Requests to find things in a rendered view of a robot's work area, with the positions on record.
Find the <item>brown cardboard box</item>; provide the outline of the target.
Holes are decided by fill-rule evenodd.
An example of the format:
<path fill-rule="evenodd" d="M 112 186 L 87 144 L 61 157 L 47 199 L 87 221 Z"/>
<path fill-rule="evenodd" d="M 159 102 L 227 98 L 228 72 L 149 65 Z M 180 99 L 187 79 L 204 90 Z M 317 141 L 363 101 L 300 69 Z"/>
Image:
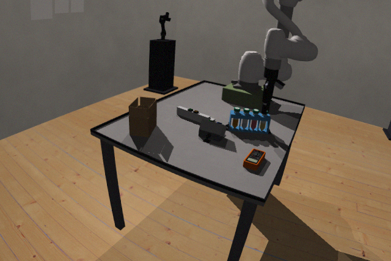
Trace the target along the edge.
<path fill-rule="evenodd" d="M 130 135 L 149 138 L 156 127 L 156 106 L 157 99 L 149 97 L 140 97 L 140 105 L 138 105 L 137 97 L 132 104 L 129 105 Z"/>

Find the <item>orange digital multimeter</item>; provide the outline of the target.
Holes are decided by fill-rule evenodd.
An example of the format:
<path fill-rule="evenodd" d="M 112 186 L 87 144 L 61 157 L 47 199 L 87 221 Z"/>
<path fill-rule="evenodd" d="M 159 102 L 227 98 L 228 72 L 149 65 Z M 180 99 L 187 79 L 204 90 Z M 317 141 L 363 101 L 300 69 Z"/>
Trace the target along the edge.
<path fill-rule="evenodd" d="M 243 167 L 256 171 L 265 158 L 266 152 L 252 149 L 248 156 L 244 159 Z"/>

